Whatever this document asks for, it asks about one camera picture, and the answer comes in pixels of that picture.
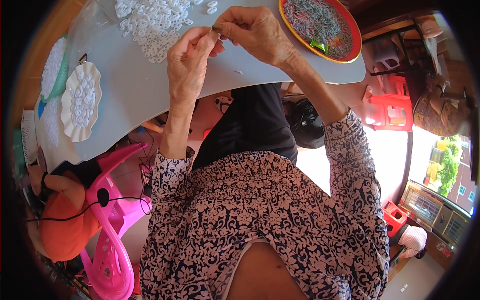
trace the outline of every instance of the person in orange shirt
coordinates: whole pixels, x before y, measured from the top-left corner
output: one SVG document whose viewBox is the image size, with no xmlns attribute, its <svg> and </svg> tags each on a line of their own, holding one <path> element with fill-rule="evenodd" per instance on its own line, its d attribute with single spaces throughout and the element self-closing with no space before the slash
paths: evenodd
<svg viewBox="0 0 480 300">
<path fill-rule="evenodd" d="M 44 175 L 41 167 L 35 165 L 28 167 L 28 173 L 35 195 L 40 195 L 42 188 L 53 190 L 48 196 L 42 218 L 69 218 L 88 206 L 85 188 L 72 172 L 67 171 L 63 176 Z M 29 207 L 27 218 L 34 218 Z M 35 250 L 54 263 L 75 258 L 100 229 L 101 226 L 90 209 L 68 221 L 27 222 L 28 235 Z"/>
</svg>

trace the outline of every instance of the orange shirt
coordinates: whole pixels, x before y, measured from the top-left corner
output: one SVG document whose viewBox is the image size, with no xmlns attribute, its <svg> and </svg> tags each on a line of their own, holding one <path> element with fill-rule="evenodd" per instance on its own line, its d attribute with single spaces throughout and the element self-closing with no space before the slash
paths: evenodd
<svg viewBox="0 0 480 300">
<path fill-rule="evenodd" d="M 70 172 L 64 176 L 79 182 Z M 82 209 L 78 210 L 63 193 L 53 192 L 48 197 L 42 218 L 69 218 L 87 206 L 88 202 L 85 201 Z M 91 209 L 69 221 L 40 221 L 38 226 L 43 248 L 54 263 L 71 260 L 79 255 L 100 228 Z"/>
</svg>

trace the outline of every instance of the black bag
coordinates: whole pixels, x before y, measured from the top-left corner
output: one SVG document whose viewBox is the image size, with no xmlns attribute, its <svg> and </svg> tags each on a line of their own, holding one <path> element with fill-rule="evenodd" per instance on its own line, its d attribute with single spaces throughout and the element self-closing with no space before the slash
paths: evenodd
<svg viewBox="0 0 480 300">
<path fill-rule="evenodd" d="M 297 145 L 309 149 L 322 147 L 325 139 L 322 119 L 310 101 L 305 98 L 297 103 L 287 101 L 286 105 L 287 121 Z"/>
</svg>

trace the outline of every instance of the blue and white patterned blouse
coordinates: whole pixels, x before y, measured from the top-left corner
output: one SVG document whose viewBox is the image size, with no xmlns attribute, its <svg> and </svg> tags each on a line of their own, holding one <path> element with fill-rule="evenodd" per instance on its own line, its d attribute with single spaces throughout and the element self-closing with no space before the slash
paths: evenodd
<svg viewBox="0 0 480 300">
<path fill-rule="evenodd" d="M 375 166 L 350 112 L 325 127 L 329 196 L 289 160 L 242 152 L 190 172 L 156 154 L 144 299 L 220 299 L 247 238 L 265 238 L 308 299 L 378 299 L 389 248 Z"/>
</svg>

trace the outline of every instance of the striped cloth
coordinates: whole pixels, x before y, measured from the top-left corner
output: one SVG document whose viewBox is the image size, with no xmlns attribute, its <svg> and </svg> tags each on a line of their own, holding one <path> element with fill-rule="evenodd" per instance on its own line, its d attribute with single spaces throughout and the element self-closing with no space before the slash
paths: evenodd
<svg viewBox="0 0 480 300">
<path fill-rule="evenodd" d="M 427 232 L 422 227 L 408 226 L 403 232 L 398 244 L 405 246 L 405 258 L 412 257 L 425 248 Z"/>
</svg>

